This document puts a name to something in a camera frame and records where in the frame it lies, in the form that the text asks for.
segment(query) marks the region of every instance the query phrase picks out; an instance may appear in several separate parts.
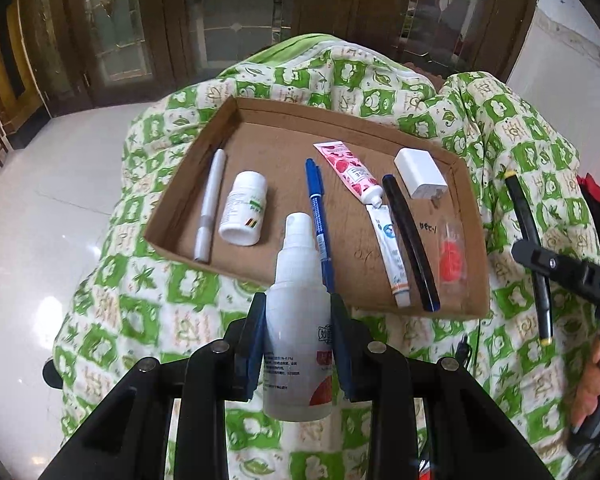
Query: cardboard box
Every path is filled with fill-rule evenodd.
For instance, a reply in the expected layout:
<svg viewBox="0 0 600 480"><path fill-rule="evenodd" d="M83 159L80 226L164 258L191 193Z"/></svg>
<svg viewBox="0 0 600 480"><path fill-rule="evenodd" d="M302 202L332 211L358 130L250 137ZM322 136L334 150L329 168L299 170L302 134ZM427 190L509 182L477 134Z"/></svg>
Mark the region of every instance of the cardboard box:
<svg viewBox="0 0 600 480"><path fill-rule="evenodd" d="M430 314L422 309L411 283L413 306L398 309L382 264L368 213L340 181L316 142L342 140L376 179L397 175L408 200L438 282L439 232L442 215L462 223L468 293L459 299L439 289L442 307ZM394 167L402 147L428 150L449 186L438 208L430 200L411 200ZM224 148L227 163L220 191L216 228L208 265L192 260L206 176L216 149ZM324 207L331 237L337 291L348 306L412 316L447 319L484 317L490 307L488 264L482 222L464 161L431 142L360 118L277 101L230 98L201 131L164 190L144 232L158 254L196 269L269 286L274 281L276 256L282 248L285 218L297 211L311 214L304 162L313 158L322 171ZM218 235L226 197L235 176L253 170L263 174L269 190L260 241L251 247L226 243Z"/></svg>

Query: toothpaste tube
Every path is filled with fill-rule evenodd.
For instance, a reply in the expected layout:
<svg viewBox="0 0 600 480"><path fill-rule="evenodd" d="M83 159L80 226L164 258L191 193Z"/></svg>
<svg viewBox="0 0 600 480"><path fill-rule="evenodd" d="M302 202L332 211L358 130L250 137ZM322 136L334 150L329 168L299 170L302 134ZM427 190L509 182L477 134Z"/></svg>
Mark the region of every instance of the toothpaste tube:
<svg viewBox="0 0 600 480"><path fill-rule="evenodd" d="M332 140L314 146L360 202L373 207L382 205L382 186L343 142Z"/></svg>
<svg viewBox="0 0 600 480"><path fill-rule="evenodd" d="M407 279L407 272L404 270L404 263L398 249L398 240L395 239L394 225L391 222L389 206L381 205L374 208L366 206L366 210L371 216L371 223L374 225L374 232L380 246L382 261L386 276L391 284L391 292L394 295L395 303L403 308L411 305L410 286Z"/></svg>

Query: person's hand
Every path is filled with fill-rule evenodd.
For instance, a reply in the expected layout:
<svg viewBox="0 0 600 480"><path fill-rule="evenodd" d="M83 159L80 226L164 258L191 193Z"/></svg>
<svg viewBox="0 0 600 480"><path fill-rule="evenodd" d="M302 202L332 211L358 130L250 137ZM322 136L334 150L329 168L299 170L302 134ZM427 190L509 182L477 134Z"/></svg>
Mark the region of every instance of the person's hand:
<svg viewBox="0 0 600 480"><path fill-rule="evenodd" d="M591 357L584 368L576 398L571 406L571 424L577 428L583 422L586 416L596 411L598 406L598 396L600 395L600 339L596 338L591 349Z"/></svg>

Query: patterned quilt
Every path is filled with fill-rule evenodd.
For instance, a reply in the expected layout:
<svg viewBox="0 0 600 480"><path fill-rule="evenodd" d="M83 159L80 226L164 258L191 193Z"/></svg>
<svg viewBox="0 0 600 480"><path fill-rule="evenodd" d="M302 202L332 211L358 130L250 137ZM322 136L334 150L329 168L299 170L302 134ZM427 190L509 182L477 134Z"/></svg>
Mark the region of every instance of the patterned quilt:
<svg viewBox="0 0 600 480"><path fill-rule="evenodd" d="M82 282L54 346L64 380L62 428L69 437L135 362L189 356L243 317L259 290L155 254L142 231L160 193L200 129L229 96L295 102L352 114L441 144L472 176L490 262L491 311L469 322L369 314L372 335L413 358L435 362L467 334L470 371L533 445L556 478L573 465L565 447L568 403L596 331L592 307L553 285L555 342L542 348L530 276L514 263L520 237L504 173L516 170L542 243L600 264L600 248L576 182L576 149L536 109L490 74L451 76L436 94L424 77L376 52L317 34L252 56L218 78L173 93L131 124L122 160L122 197L97 268ZM366 215L364 208L361 215ZM332 415L293 424L228 402L233 480L364 478L370 407L334 396ZM174 406L167 473L173 471ZM419 436L424 412L418 408Z"/></svg>

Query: white pen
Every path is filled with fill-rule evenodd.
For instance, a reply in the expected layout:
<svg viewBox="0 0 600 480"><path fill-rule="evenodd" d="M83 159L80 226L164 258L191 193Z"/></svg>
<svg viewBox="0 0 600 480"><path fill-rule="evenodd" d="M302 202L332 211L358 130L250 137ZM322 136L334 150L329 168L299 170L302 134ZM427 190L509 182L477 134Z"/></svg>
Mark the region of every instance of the white pen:
<svg viewBox="0 0 600 480"><path fill-rule="evenodd" d="M196 246L193 251L193 259L197 262L208 262L211 250L211 237L216 222L216 210L218 209L218 197L220 195L220 184L226 163L226 153L219 148L214 154L211 163L209 179L206 181L205 195L202 199L200 209L200 224L196 234Z"/></svg>

